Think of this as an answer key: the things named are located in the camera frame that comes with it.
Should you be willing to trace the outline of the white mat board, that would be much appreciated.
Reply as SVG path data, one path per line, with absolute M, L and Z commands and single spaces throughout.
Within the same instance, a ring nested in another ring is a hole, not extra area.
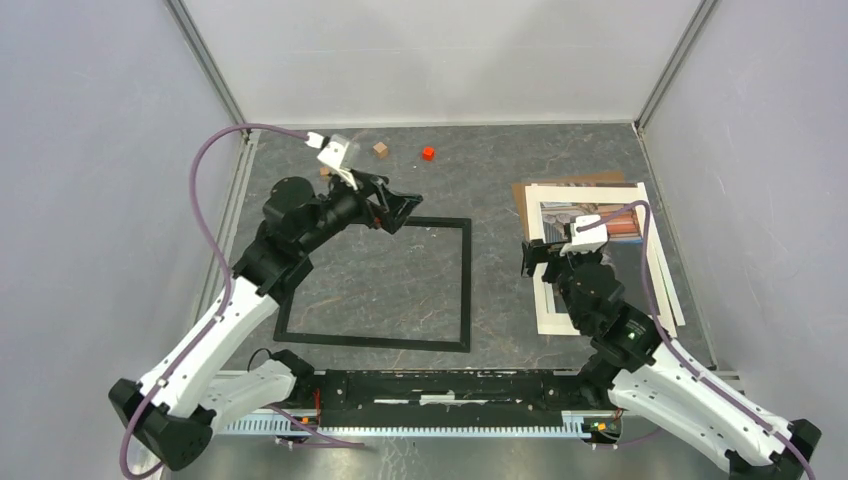
M 635 200 L 648 199 L 643 183 L 636 184 L 537 184 L 525 188 L 527 219 L 530 240 L 544 238 L 541 220 L 542 202 L 628 204 Z M 639 221 L 642 241 L 648 239 L 647 266 L 652 297 L 656 300 L 659 320 L 671 336 L 677 335 L 677 329 L 686 324 L 685 315 L 678 299 L 675 282 L 672 278 L 666 252 L 660 239 L 657 226 L 651 225 L 648 233 L 643 233 L 644 210 L 633 211 Z M 637 308 L 647 311 L 646 295 L 641 285 L 640 243 L 609 243 L 603 249 L 602 262 L 613 267 L 616 276 L 626 288 L 626 300 Z M 553 286 L 542 281 L 545 266 L 537 268 L 533 276 L 533 295 L 536 308 L 537 332 L 541 335 L 576 336 L 578 331 L 572 326 L 562 298 L 555 293 Z

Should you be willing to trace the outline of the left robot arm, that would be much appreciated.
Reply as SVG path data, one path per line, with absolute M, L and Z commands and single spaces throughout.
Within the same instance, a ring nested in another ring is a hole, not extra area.
M 354 171 L 347 183 L 332 176 L 318 194 L 302 177 L 271 190 L 255 239 L 233 268 L 222 292 L 178 345 L 140 380 L 118 380 L 109 400 L 126 427 L 160 464 L 181 470 L 213 436 L 269 404 L 306 405 L 313 379 L 271 358 L 252 372 L 213 387 L 212 380 L 266 317 L 293 297 L 312 271 L 310 253 L 350 225 L 396 233 L 422 203 L 420 194 L 396 193 L 388 178 Z

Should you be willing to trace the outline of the book photo print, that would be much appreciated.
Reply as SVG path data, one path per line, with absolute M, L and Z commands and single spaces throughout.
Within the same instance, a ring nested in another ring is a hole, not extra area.
M 544 238 L 548 242 L 564 240 L 566 225 L 583 215 L 608 217 L 622 207 L 622 204 L 542 202 L 540 204 Z M 618 243 L 640 243 L 641 229 L 635 212 L 623 214 L 606 224 L 609 238 Z

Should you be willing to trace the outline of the black picture frame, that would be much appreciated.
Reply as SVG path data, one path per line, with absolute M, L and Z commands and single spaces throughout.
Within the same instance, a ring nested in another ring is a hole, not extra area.
M 457 341 L 289 332 L 293 294 L 286 297 L 280 306 L 273 339 L 277 342 L 297 344 L 469 353 L 472 340 L 472 221 L 470 218 L 462 217 L 412 216 L 408 218 L 406 225 L 417 228 L 445 228 L 461 231 L 460 332 Z

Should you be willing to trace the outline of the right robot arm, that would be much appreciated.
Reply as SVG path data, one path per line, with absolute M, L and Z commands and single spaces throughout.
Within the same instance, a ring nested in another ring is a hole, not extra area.
M 651 317 L 629 304 L 614 270 L 595 253 L 560 252 L 562 243 L 522 245 L 521 273 L 550 285 L 572 325 L 595 352 L 577 392 L 591 408 L 609 402 L 636 413 L 710 459 L 731 479 L 801 479 L 821 430 L 772 414 L 665 342 Z

